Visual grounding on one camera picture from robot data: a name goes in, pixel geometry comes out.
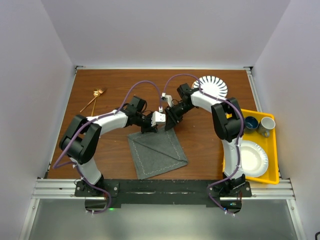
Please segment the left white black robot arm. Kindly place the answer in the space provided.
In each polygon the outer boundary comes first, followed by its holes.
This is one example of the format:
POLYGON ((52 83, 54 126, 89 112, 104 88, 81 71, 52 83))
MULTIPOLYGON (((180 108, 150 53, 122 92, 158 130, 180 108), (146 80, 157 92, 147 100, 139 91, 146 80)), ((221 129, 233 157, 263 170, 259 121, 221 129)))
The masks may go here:
POLYGON ((80 182, 92 196, 106 195, 104 177, 99 171, 94 155, 102 135, 121 128, 136 125, 142 133, 157 132, 157 120, 165 120, 163 108, 145 113, 147 102, 134 96, 129 103, 113 111, 85 117, 76 115, 60 140, 60 159, 68 156, 80 175, 80 182))

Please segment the grey cloth napkin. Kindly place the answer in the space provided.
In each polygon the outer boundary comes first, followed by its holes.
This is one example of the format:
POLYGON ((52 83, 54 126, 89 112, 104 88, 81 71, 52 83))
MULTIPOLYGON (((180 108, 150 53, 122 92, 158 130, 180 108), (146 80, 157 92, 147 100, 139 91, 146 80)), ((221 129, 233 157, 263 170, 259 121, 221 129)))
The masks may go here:
POLYGON ((189 163, 173 128, 131 133, 127 140, 139 180, 179 169, 189 163))

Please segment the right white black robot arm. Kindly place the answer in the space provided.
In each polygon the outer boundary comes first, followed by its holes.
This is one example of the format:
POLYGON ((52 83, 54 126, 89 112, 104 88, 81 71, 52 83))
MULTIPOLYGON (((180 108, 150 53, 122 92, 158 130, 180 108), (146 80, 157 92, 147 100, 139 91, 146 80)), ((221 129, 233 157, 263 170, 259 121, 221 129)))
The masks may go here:
POLYGON ((173 104, 171 96, 163 92, 161 99, 168 106, 165 130, 168 131, 182 121, 183 115, 193 108, 202 108, 212 115, 215 134, 222 142, 224 154, 223 179, 213 185, 221 188, 227 196, 233 197, 246 183, 241 159, 241 143, 244 135, 244 116, 236 98, 213 96, 204 89, 190 88, 187 83, 180 85, 177 92, 181 100, 173 104))

